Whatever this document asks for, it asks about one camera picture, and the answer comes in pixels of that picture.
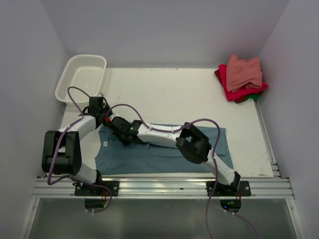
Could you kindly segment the blue-grey t shirt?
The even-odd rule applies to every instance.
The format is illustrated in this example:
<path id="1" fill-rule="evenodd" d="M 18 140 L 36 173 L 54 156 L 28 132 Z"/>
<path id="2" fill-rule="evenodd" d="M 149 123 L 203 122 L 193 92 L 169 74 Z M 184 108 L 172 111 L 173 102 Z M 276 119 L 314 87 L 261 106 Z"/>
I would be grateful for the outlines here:
<path id="1" fill-rule="evenodd" d="M 146 173 L 208 173 L 202 164 L 187 161 L 173 144 L 150 142 L 125 146 L 111 129 L 99 130 L 100 150 L 95 157 L 97 170 L 104 175 Z"/>

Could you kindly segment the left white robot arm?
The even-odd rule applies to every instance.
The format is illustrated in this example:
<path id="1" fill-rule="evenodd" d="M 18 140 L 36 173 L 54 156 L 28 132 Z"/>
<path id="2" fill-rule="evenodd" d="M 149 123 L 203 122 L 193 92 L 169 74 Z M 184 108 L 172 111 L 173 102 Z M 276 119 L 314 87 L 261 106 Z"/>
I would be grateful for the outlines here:
<path id="1" fill-rule="evenodd" d="M 104 97 L 90 97 L 87 112 L 80 111 L 78 118 L 68 126 L 45 133 L 42 153 L 42 171 L 47 173 L 47 184 L 70 178 L 86 184 L 86 190 L 96 196 L 104 184 L 101 173 L 82 162 L 80 141 L 101 125 L 112 111 Z"/>

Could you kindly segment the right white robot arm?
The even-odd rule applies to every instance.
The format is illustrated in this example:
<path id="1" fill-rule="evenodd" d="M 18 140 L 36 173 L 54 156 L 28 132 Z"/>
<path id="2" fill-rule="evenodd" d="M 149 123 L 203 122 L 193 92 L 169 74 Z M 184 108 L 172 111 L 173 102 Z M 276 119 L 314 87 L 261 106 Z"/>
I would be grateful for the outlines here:
<path id="1" fill-rule="evenodd" d="M 209 137 L 194 125 L 200 121 L 209 121 L 216 126 L 217 138 L 213 145 Z M 185 122 L 180 127 L 169 127 L 156 124 L 147 125 L 143 120 L 128 122 L 122 117 L 114 117 L 108 122 L 108 127 L 126 145 L 131 143 L 174 145 L 187 161 L 202 164 L 215 175 L 226 195 L 234 195 L 240 189 L 241 176 L 239 173 L 227 166 L 217 155 L 221 128 L 213 120 L 198 119 L 193 122 Z"/>

